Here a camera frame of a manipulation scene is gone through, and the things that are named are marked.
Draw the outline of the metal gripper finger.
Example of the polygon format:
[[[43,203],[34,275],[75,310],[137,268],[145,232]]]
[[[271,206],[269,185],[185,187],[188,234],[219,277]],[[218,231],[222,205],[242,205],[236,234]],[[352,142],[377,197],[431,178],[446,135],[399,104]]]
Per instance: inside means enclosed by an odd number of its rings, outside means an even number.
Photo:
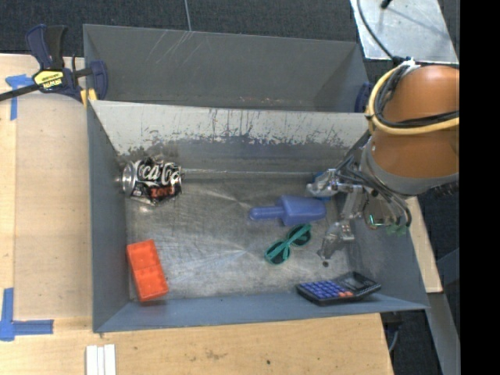
[[[354,242],[355,235],[350,221],[337,221],[331,224],[316,252],[320,257],[321,266],[346,266]]]
[[[305,191],[315,198],[331,198],[338,193],[336,169],[327,169],[316,173]]]

